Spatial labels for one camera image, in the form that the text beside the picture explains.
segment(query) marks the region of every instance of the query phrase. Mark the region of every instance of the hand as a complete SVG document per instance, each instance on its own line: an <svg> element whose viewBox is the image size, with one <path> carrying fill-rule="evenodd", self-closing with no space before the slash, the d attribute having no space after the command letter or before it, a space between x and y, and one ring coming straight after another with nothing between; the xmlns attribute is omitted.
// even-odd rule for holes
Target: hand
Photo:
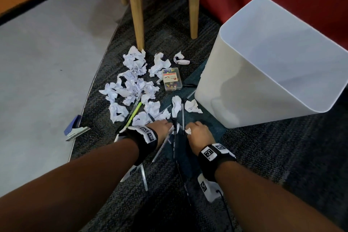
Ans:
<svg viewBox="0 0 348 232"><path fill-rule="evenodd" d="M146 126L156 131L158 136L157 148L163 143L167 137L169 129L171 129L173 123L169 123L167 120L156 120L155 122L149 123Z"/></svg>
<svg viewBox="0 0 348 232"><path fill-rule="evenodd" d="M214 144L215 139L206 125L199 121L190 122L186 125L186 129L191 129L191 135L187 135L190 147L195 155L198 156L200 151L207 145Z"/></svg>

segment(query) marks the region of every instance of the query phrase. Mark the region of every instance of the person's left hand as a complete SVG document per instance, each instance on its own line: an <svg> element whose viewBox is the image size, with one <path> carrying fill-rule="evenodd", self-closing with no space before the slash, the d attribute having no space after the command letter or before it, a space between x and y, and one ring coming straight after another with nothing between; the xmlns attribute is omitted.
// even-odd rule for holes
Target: person's left hand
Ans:
<svg viewBox="0 0 348 232"><path fill-rule="evenodd" d="M167 137L169 129L171 129L173 123L169 123L167 120L156 120L155 122L149 123L146 126L156 131L158 136L157 147L163 143Z"/></svg>

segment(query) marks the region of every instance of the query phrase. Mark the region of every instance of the person's right arm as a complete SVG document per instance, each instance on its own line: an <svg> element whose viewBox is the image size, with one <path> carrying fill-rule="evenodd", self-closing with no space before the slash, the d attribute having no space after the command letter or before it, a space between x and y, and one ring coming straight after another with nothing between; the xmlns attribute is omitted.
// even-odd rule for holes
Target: person's right arm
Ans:
<svg viewBox="0 0 348 232"><path fill-rule="evenodd" d="M191 129L188 139L195 155L215 143L202 123L189 123L186 128ZM220 164L215 179L245 231L342 231L313 207L237 162Z"/></svg>

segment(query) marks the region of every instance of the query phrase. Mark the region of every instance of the person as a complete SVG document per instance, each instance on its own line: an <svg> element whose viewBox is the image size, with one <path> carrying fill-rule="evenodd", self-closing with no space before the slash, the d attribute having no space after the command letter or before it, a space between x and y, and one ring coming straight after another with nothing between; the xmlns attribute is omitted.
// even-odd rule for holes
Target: person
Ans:
<svg viewBox="0 0 348 232"><path fill-rule="evenodd" d="M103 206L131 166L141 163L163 142L171 127L166 120L143 127L149 134L149 143L138 134L139 128L133 133L128 130L128 137L97 148L4 195L0 198L1 230L78 231ZM206 125L191 122L188 128L195 155L215 143ZM281 186L233 159L223 161L211 173L245 231L342 231Z"/></svg>

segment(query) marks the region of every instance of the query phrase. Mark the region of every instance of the person's left arm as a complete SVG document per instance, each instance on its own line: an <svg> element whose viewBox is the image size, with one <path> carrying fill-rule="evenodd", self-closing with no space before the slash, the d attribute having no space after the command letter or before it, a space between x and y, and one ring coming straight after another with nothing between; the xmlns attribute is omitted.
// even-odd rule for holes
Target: person's left arm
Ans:
<svg viewBox="0 0 348 232"><path fill-rule="evenodd" d="M162 143L172 124L147 125ZM0 198L3 231L78 231L106 202L139 156L122 139L72 160Z"/></svg>

